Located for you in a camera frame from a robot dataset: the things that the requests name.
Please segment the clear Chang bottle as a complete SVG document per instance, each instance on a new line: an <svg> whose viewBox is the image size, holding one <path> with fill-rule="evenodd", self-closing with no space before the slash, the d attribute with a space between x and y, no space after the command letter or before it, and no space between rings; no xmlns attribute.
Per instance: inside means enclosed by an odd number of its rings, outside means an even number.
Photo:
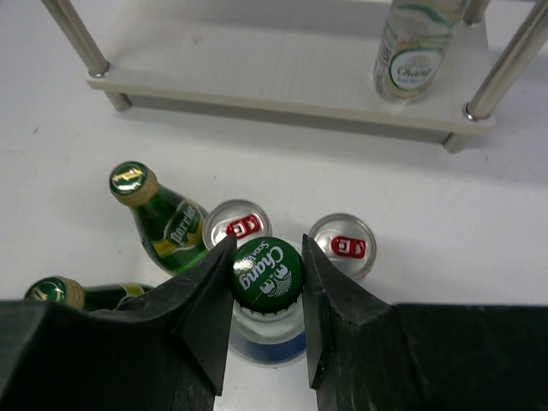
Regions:
<svg viewBox="0 0 548 411"><path fill-rule="evenodd" d="M391 3L373 70L382 98L408 104L429 88L467 7L462 0Z"/></svg>
<svg viewBox="0 0 548 411"><path fill-rule="evenodd" d="M306 351L301 249L262 236L238 248L230 287L234 297L229 348L255 366L281 367Z"/></svg>

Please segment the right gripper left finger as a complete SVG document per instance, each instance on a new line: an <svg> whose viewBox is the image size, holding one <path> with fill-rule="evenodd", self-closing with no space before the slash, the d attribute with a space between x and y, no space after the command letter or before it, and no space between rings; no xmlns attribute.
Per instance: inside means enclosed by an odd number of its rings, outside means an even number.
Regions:
<svg viewBox="0 0 548 411"><path fill-rule="evenodd" d="M211 410L223 391L234 237L120 308L1 304L4 410Z"/></svg>

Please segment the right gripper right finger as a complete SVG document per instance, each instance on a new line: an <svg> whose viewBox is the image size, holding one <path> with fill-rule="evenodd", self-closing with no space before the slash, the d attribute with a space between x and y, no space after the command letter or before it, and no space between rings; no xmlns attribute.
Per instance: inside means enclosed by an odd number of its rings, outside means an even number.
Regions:
<svg viewBox="0 0 548 411"><path fill-rule="evenodd" d="M391 305L302 239L309 385L321 410L544 410L542 306Z"/></svg>

